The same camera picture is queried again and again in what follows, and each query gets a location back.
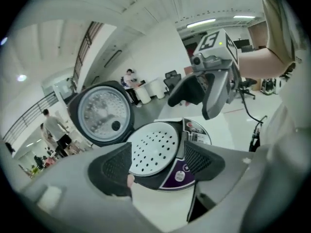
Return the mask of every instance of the sticker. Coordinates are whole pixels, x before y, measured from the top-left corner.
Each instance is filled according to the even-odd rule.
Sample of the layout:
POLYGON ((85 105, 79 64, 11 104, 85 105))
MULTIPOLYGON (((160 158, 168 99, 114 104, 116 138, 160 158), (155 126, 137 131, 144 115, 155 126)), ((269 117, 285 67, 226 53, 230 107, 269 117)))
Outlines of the sticker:
POLYGON ((175 174, 175 180, 178 182, 182 182, 185 179, 185 176, 186 176, 185 172, 177 171, 175 174))
POLYGON ((183 165, 183 171, 188 173, 190 170, 189 170, 189 167, 187 166, 187 164, 184 164, 183 165))
POLYGON ((236 45, 233 43, 233 41, 229 38, 229 36, 227 34, 225 34, 225 41, 226 41, 226 47, 229 50, 229 52, 231 53, 233 59, 235 60, 235 62, 237 64, 239 64, 238 62, 238 49, 236 47, 236 45))
POLYGON ((203 41, 200 50, 210 49, 215 45, 216 39, 218 37, 219 31, 212 33, 205 37, 205 40, 203 41))

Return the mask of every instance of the person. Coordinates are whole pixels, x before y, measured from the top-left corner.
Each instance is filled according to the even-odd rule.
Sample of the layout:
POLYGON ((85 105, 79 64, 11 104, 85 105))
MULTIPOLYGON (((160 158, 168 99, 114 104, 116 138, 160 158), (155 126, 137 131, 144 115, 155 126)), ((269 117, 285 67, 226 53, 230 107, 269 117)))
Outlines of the person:
POLYGON ((6 142, 5 145, 8 148, 10 154, 12 155, 15 152, 15 150, 12 148, 11 144, 6 142))
POLYGON ((57 142, 55 142, 53 140, 52 135, 51 134, 47 134, 44 131, 43 123, 40 124, 40 129, 41 129, 42 139, 48 145, 48 148, 50 148, 51 150, 55 151, 62 158, 68 156, 67 153, 60 146, 58 146, 57 142))
POLYGON ((55 116, 50 116, 49 110, 43 110, 43 115, 46 117, 43 123, 44 133, 46 135, 51 135, 53 139, 57 142, 58 146, 63 149, 68 155, 74 154, 74 152, 79 153, 80 149, 72 142, 71 138, 68 136, 69 132, 62 122, 55 116))
POLYGON ((35 155, 34 160, 37 164, 37 167, 41 170, 43 168, 43 161, 41 160, 41 158, 35 155))
POLYGON ((267 47, 242 53, 241 76, 267 79, 282 75, 295 62, 295 70, 279 95, 282 103, 262 125, 260 145, 311 127, 311 56, 309 38, 285 0, 262 0, 268 28, 267 47))
POLYGON ((75 93, 75 83, 73 82, 73 78, 67 78, 66 79, 66 82, 67 82, 67 87, 69 88, 69 90, 72 92, 72 94, 75 93))
POLYGON ((133 103, 136 105, 136 107, 140 108, 141 107, 141 103, 139 102, 135 90, 134 88, 137 88, 139 85, 137 84, 137 79, 135 78, 134 72, 132 71, 132 69, 128 69, 126 71, 126 75, 124 75, 123 77, 123 86, 125 91, 130 95, 130 97, 133 100, 133 103))
POLYGON ((33 177, 35 174, 37 174, 38 172, 39 172, 39 169, 38 169, 36 166, 32 165, 32 166, 31 166, 32 177, 33 177))
POLYGON ((51 165, 53 165, 53 164, 56 163, 56 161, 55 161, 53 158, 51 158, 51 157, 46 157, 45 155, 43 155, 43 160, 45 161, 45 162, 44 162, 45 167, 49 167, 49 166, 51 166, 51 165))

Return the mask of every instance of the staircase railing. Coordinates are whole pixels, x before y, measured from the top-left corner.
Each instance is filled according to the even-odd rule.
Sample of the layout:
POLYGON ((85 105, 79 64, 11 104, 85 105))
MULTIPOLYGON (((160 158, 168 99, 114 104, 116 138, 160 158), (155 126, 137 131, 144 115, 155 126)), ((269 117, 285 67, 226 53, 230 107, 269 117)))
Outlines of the staircase railing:
POLYGON ((74 71, 73 71, 73 80, 76 82, 76 84, 78 83, 78 80, 79 80, 81 67, 86 57, 86 53, 88 49, 91 47, 93 39, 95 38, 96 34, 98 33, 98 31, 101 29, 102 26, 103 26, 103 23, 93 21, 91 22, 89 28, 86 31, 86 34, 83 38, 83 41, 81 43, 81 46, 78 52, 76 64, 74 66, 74 71))
POLYGON ((52 105, 56 104, 58 99, 54 92, 48 94, 43 99, 35 103, 30 107, 12 127, 7 131, 3 140, 10 144, 13 144, 22 132, 40 115, 44 109, 48 109, 52 105))

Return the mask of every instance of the metal lid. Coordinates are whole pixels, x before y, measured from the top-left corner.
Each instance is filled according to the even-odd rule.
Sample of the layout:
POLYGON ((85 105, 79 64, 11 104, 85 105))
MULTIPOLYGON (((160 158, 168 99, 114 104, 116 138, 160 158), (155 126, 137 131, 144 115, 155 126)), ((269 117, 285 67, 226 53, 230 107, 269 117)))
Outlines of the metal lid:
POLYGON ((89 89, 78 106, 78 120, 93 140, 110 142, 121 137, 130 123, 130 104, 124 94, 110 86, 89 89))
POLYGON ((127 140, 132 143, 130 173, 151 176, 167 167, 177 154, 179 137, 166 122, 153 122, 136 130, 127 140))

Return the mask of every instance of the white wall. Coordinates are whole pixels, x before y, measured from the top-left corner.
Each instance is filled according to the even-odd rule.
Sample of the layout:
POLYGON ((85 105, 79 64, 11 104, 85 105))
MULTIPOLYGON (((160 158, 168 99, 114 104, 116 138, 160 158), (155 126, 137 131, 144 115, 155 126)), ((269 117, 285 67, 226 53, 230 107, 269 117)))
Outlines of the white wall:
POLYGON ((54 84, 64 81, 67 78, 71 78, 73 74, 73 69, 73 67, 70 67, 63 71, 57 72, 41 82, 44 94, 48 95, 49 93, 53 92, 54 84))
POLYGON ((37 165, 34 159, 34 154, 32 152, 27 152, 24 154, 21 158, 18 159, 19 163, 21 164, 22 167, 28 168, 31 170, 32 165, 37 165))
POLYGON ((16 154, 14 155, 14 159, 20 159, 22 157, 24 157, 25 154, 32 152, 32 159, 34 158, 35 155, 42 157, 43 155, 48 156, 48 145, 43 141, 39 141, 39 142, 34 142, 33 145, 29 146, 29 147, 25 147, 22 149, 23 151, 18 150, 16 152, 16 154))
POLYGON ((185 76, 184 68, 188 66, 190 60, 175 26, 165 21, 129 45, 100 75, 100 79, 120 82, 130 68, 136 72, 139 81, 148 82, 157 77, 164 80, 165 73, 172 70, 185 76))
POLYGON ((117 27, 105 24, 101 27, 95 38, 93 39, 92 45, 86 53, 83 65, 80 70, 77 92, 80 92, 86 79, 90 77, 90 70, 96 65, 98 59, 101 57, 103 52, 108 47, 108 38, 115 31, 117 27))
POLYGON ((31 106, 44 97, 45 95, 43 93, 41 83, 37 82, 28 86, 9 104, 2 104, 1 134, 5 135, 20 116, 22 116, 31 106))

